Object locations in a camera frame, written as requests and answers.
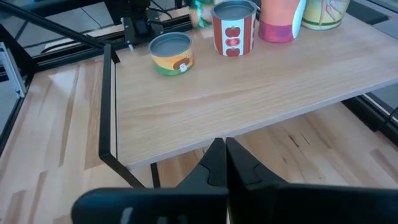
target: wooden floor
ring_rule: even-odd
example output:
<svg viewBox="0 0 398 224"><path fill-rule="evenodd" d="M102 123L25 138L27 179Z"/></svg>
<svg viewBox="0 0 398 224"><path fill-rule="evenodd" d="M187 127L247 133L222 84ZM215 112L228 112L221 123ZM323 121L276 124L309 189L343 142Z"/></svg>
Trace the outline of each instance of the wooden floor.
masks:
<svg viewBox="0 0 398 224"><path fill-rule="evenodd" d="M0 223L70 223L73 202L97 187L128 187L97 155L102 61L37 74L0 158ZM236 139L289 182L398 187L398 152L342 104ZM159 162L177 185L206 148ZM149 167L134 170L151 187Z"/></svg>

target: can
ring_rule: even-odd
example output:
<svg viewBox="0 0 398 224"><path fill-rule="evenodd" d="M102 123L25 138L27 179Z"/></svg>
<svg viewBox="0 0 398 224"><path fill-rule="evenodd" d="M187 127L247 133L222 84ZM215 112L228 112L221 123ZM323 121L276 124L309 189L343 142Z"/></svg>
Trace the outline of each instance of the can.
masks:
<svg viewBox="0 0 398 224"><path fill-rule="evenodd" d="M337 27L348 8L349 0L308 0L302 25L314 30Z"/></svg>
<svg viewBox="0 0 398 224"><path fill-rule="evenodd" d="M162 75L180 75L189 71L195 63L192 39L183 32L170 32L154 38L149 51L155 69Z"/></svg>
<svg viewBox="0 0 398 224"><path fill-rule="evenodd" d="M212 10L214 45L227 57L248 54L254 47L257 6L250 1L229 0Z"/></svg>
<svg viewBox="0 0 398 224"><path fill-rule="evenodd" d="M262 0L259 37L272 43L297 38L306 0Z"/></svg>

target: green and yellow can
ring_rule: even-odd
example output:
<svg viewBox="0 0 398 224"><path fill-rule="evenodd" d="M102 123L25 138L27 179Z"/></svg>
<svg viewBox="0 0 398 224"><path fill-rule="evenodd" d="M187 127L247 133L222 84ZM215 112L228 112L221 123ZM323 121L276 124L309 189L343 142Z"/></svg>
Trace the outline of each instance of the green and yellow can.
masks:
<svg viewBox="0 0 398 224"><path fill-rule="evenodd" d="M341 24L350 0L307 0L302 25L327 30Z"/></svg>
<svg viewBox="0 0 398 224"><path fill-rule="evenodd" d="M162 75L183 74L195 63L192 39L183 32L170 32L156 37L149 43L149 51L155 69Z"/></svg>

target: wooden table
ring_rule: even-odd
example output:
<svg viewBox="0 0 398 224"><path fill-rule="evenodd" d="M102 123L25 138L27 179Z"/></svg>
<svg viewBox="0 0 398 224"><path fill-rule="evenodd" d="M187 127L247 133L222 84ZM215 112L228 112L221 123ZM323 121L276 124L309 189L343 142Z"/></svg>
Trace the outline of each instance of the wooden table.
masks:
<svg viewBox="0 0 398 224"><path fill-rule="evenodd" d="M398 82L398 41L347 15L328 31L227 58L211 28L193 37L194 67L157 74L143 46L118 52L118 160L128 169L209 145Z"/></svg>

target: cartoon label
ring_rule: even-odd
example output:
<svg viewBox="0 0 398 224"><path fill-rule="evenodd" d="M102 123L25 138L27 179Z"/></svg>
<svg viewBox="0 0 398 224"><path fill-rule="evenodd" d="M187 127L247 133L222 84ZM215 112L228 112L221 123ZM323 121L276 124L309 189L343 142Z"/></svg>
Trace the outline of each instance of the cartoon label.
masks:
<svg viewBox="0 0 398 224"><path fill-rule="evenodd" d="M195 63L192 47L179 55L158 57L152 55L156 70L162 75L179 75L187 72Z"/></svg>
<svg viewBox="0 0 398 224"><path fill-rule="evenodd" d="M302 25L324 30L338 26L347 10L349 0L308 0Z"/></svg>

